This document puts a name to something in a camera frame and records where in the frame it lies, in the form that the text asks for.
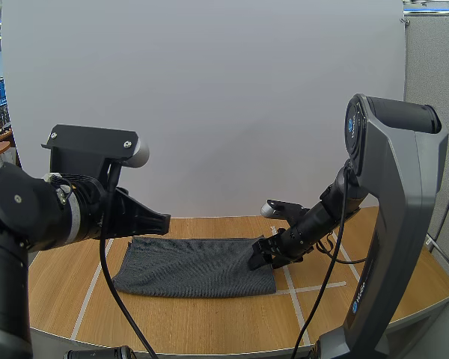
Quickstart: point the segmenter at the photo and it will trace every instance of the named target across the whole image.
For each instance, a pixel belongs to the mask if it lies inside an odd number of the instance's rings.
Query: white tape line
[[[37,255],[35,257],[33,257],[33,259],[31,260],[31,263],[28,264],[28,270],[30,270],[31,265],[33,264],[33,262],[37,259],[38,254],[40,254],[40,252],[37,253]]]
[[[272,235],[278,233],[275,226],[271,227]],[[296,318],[298,319],[299,328],[301,329],[305,325],[305,318],[302,315],[301,306],[299,305],[298,296],[296,295],[296,290],[294,289],[293,279],[291,278],[291,273],[288,267],[283,267],[284,276],[286,277],[287,287],[289,288],[291,294],[291,301],[293,302],[294,311],[296,313]],[[305,346],[309,346],[311,342],[309,341],[308,330],[305,331],[302,336],[303,343]]]
[[[337,283],[329,283],[326,286],[326,289],[328,288],[336,288],[337,286],[345,286],[346,282],[337,282]],[[306,286],[304,288],[295,288],[294,290],[296,293],[303,293],[303,292],[312,292],[314,290],[320,290],[321,286]]]
[[[335,242],[336,242],[337,236],[336,236],[336,234],[335,234],[334,231],[332,232],[332,238],[334,238],[334,239],[335,239]],[[347,262],[351,262],[351,258],[349,258],[349,256],[347,255],[347,252],[346,252],[346,250],[344,249],[343,243],[342,243],[342,242],[341,242],[341,246],[339,247],[339,250],[340,250],[341,253],[343,254],[344,259],[345,259]],[[358,271],[356,271],[356,267],[354,266],[354,264],[349,264],[348,266],[351,268],[351,272],[354,274],[354,278],[356,278],[356,280],[357,280],[358,283],[359,283],[360,277],[359,277]]]
[[[105,249],[105,257],[108,255],[108,252],[110,251],[110,248],[112,247],[112,243],[113,243],[113,239],[108,240],[108,244],[106,245],[106,249]],[[90,301],[91,293],[93,293],[93,289],[95,287],[95,284],[97,284],[98,276],[100,275],[101,271],[102,271],[102,266],[100,263],[98,263],[97,270],[95,271],[93,279],[90,282],[90,286],[88,287],[88,291],[85,296],[85,299],[83,299],[82,309],[80,309],[80,314],[78,315],[78,318],[76,319],[75,328],[73,329],[72,336],[70,337],[71,340],[75,340],[76,336],[78,335],[78,330],[80,329],[80,325],[82,324],[83,317],[85,316],[85,311],[87,310],[87,306],[88,306],[88,302]]]

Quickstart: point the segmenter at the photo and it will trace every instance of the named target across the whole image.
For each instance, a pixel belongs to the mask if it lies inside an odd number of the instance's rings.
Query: gray towel
[[[115,287],[132,294],[226,298],[276,292],[271,266],[247,266],[256,239],[133,238]]]

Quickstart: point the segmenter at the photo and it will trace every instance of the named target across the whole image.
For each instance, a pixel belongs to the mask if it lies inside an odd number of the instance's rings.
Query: gray partition
[[[406,91],[410,102],[435,106],[449,131],[449,17],[408,17],[406,29]],[[438,194],[429,232],[436,234],[449,201],[449,145],[441,191]],[[449,213],[438,243],[449,255]],[[449,266],[437,251],[434,256],[449,274]],[[449,305],[408,359],[449,358]]]

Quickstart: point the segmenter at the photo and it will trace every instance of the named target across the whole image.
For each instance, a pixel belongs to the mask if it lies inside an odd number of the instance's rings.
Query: logo
[[[356,298],[356,300],[354,301],[354,303],[352,303],[352,312],[353,312],[354,314],[356,314],[356,312],[358,311],[359,301],[361,300],[362,293],[363,293],[363,291],[364,291],[364,287],[365,287],[365,286],[366,286],[366,282],[363,282],[362,285],[361,285],[361,288],[360,288],[360,290],[359,290],[358,297]]]

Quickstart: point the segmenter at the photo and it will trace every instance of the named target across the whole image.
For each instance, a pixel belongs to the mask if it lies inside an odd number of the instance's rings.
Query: white wall
[[[20,160],[47,172],[40,144],[56,123],[132,129],[150,162],[120,185],[152,209],[313,206],[347,158],[352,95],[403,98],[402,10],[400,0],[89,0],[76,11],[8,0],[4,77]]]

